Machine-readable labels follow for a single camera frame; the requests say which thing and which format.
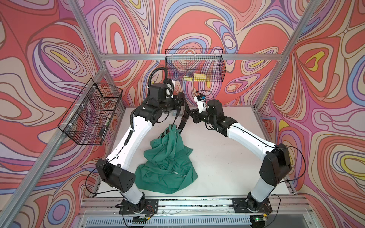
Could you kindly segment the black leather belt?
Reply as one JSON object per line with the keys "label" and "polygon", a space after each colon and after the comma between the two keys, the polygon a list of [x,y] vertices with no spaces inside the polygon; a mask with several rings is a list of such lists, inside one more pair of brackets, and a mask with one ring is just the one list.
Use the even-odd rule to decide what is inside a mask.
{"label": "black leather belt", "polygon": [[[188,119],[189,119],[189,115],[186,111],[190,111],[190,107],[188,105],[188,102],[185,98],[185,105],[183,106],[183,113],[182,113],[182,117],[181,117],[181,121],[180,121],[180,124],[179,126],[177,127],[177,129],[179,130],[179,134],[182,133]],[[176,111],[176,117],[175,117],[175,120],[174,120],[174,123],[175,124],[175,121],[177,120],[179,114],[180,114],[181,110],[177,110]]]}

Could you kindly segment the green trousers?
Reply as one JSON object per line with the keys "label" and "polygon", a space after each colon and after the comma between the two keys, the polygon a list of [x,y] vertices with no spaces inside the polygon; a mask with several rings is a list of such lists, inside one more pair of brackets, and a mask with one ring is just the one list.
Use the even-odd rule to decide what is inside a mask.
{"label": "green trousers", "polygon": [[137,167],[135,184],[141,190],[173,194],[198,178],[189,156],[192,148],[184,145],[181,130],[169,125],[144,151],[146,162]]}

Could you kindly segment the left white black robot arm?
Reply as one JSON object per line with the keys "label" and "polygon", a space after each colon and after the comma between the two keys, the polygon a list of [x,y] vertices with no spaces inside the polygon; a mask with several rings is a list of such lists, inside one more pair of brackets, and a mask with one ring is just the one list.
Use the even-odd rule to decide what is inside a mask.
{"label": "left white black robot arm", "polygon": [[147,98],[131,112],[130,127],[122,140],[106,159],[97,161],[96,169],[101,180],[133,205],[141,204],[144,194],[135,184],[135,175],[128,171],[131,160],[162,114],[181,110],[183,99],[174,96],[174,88],[174,81],[149,85]]}

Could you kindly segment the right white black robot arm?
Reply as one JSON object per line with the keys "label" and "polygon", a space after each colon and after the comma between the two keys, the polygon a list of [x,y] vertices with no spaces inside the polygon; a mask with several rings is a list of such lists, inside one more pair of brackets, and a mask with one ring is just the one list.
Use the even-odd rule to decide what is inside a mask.
{"label": "right white black robot arm", "polygon": [[198,107],[192,110],[186,105],[183,116],[192,117],[196,124],[210,124],[214,131],[237,141],[262,162],[260,178],[246,199],[246,203],[256,209],[292,170],[288,146],[282,143],[276,145],[250,132],[237,120],[225,115],[219,100],[200,100],[197,104]]}

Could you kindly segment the yellow sticky note pad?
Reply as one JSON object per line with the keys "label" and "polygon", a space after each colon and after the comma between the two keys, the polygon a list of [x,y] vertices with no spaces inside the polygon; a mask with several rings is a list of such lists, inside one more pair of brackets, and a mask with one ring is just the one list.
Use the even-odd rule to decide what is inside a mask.
{"label": "yellow sticky note pad", "polygon": [[203,73],[194,73],[193,80],[194,82],[206,82],[207,77],[206,74]]}

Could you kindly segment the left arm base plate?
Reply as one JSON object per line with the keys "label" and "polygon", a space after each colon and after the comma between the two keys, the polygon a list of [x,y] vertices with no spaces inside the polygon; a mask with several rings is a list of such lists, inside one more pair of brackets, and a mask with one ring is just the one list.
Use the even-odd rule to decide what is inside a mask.
{"label": "left arm base plate", "polygon": [[116,208],[119,208],[121,215],[155,215],[158,213],[158,206],[158,199],[141,199],[138,204],[123,200]]}

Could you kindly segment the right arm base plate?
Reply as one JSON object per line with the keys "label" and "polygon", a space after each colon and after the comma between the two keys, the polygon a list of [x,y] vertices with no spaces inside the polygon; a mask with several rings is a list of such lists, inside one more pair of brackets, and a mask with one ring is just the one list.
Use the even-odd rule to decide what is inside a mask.
{"label": "right arm base plate", "polygon": [[269,198],[263,202],[256,202],[254,198],[233,198],[229,207],[233,208],[235,213],[270,214],[273,212]]}

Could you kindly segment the aluminium front rail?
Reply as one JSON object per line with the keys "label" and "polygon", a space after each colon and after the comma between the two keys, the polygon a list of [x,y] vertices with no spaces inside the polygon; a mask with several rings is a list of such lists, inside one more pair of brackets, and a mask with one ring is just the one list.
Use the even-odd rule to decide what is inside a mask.
{"label": "aluminium front rail", "polygon": [[225,215],[243,213],[259,214],[311,214],[309,201],[299,195],[273,195],[256,210],[248,210],[244,196],[216,197],[147,197],[144,212],[159,215]]}

